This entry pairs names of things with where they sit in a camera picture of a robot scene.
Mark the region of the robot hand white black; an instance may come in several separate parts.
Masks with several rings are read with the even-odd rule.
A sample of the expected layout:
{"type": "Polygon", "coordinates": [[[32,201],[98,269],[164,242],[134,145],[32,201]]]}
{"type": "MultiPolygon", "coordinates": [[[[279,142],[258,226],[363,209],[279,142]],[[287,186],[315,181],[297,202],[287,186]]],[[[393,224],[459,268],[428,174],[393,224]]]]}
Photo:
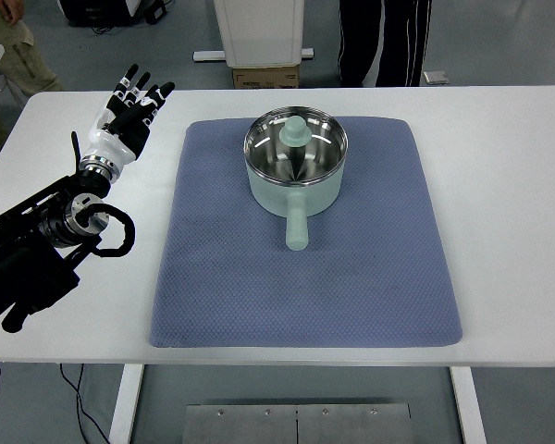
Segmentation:
{"type": "Polygon", "coordinates": [[[122,76],[97,114],[89,131],[90,147],[80,158],[80,169],[102,168],[112,177],[136,161],[150,136],[158,112],[174,91],[171,81],[149,85],[150,73],[134,64],[122,76]]]}

